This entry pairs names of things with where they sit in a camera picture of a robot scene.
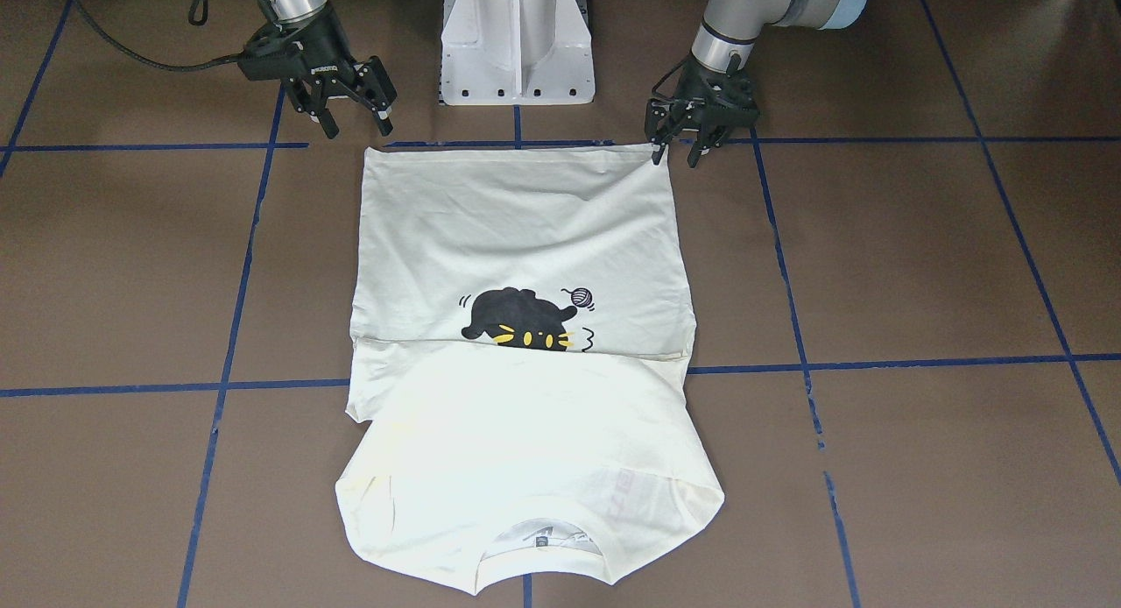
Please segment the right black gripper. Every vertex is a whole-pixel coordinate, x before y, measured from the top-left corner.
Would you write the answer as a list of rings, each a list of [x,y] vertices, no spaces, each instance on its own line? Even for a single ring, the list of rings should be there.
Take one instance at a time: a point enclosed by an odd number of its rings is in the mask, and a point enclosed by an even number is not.
[[[335,11],[298,24],[261,26],[237,56],[237,65],[249,81],[280,81],[293,107],[314,117],[326,138],[340,132],[326,105],[331,98],[351,98],[371,112],[381,137],[392,133],[397,90],[376,54],[368,59],[352,56]]]

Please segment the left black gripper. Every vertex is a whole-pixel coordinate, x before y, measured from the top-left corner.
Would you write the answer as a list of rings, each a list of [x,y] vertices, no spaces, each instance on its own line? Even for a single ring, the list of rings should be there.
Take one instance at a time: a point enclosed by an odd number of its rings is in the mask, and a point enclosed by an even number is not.
[[[645,109],[645,137],[659,165],[671,138],[695,130],[686,158],[696,168],[712,146],[721,146],[736,128],[750,128],[760,117],[744,61],[736,54],[724,70],[711,70],[689,54],[650,89]]]

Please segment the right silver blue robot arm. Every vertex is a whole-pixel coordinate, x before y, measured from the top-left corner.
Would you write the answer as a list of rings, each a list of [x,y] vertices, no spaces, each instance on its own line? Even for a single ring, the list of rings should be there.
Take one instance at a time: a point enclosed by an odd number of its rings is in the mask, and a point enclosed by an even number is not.
[[[165,72],[200,72],[235,64],[249,81],[279,81],[298,113],[309,116],[328,138],[339,125],[328,110],[332,98],[349,98],[373,116],[381,136],[392,132],[397,90],[381,59],[356,59],[336,10],[328,0],[256,0],[265,24],[240,53],[200,65],[172,66],[147,61]]]

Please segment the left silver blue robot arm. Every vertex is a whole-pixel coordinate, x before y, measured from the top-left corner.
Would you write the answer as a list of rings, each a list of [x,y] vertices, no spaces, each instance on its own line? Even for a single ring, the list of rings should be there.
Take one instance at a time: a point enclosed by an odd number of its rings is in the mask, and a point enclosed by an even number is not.
[[[645,109],[645,137],[660,164],[673,138],[695,132],[687,156],[695,167],[760,110],[745,72],[766,25],[837,30],[856,21],[868,0],[708,0],[689,54],[656,82]]]

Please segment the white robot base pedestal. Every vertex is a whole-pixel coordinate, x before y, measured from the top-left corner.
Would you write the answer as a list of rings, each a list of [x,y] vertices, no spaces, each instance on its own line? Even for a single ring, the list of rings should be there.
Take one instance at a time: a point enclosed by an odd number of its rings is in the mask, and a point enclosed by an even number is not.
[[[586,0],[443,0],[446,105],[580,105],[596,95]]]

